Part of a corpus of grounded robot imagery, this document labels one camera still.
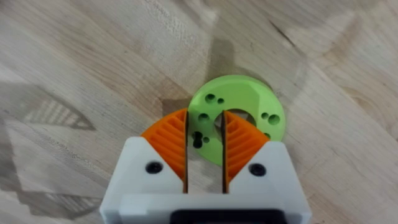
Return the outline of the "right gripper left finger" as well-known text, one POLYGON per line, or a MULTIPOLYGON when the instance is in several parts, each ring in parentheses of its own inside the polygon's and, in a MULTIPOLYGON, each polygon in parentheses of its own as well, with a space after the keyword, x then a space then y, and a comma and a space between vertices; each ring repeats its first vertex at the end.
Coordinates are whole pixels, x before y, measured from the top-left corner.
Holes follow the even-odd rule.
POLYGON ((105 223, 169 223, 187 193, 187 122, 181 109, 126 140, 99 208, 105 223))

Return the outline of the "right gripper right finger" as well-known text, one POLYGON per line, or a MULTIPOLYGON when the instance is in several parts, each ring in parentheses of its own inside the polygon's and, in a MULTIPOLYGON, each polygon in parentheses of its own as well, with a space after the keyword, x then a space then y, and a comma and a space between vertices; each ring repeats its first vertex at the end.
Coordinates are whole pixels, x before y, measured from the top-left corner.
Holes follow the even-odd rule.
POLYGON ((312 211, 285 144, 230 111, 223 112, 221 133, 223 193, 236 208, 281 214, 282 223, 309 223, 312 211))

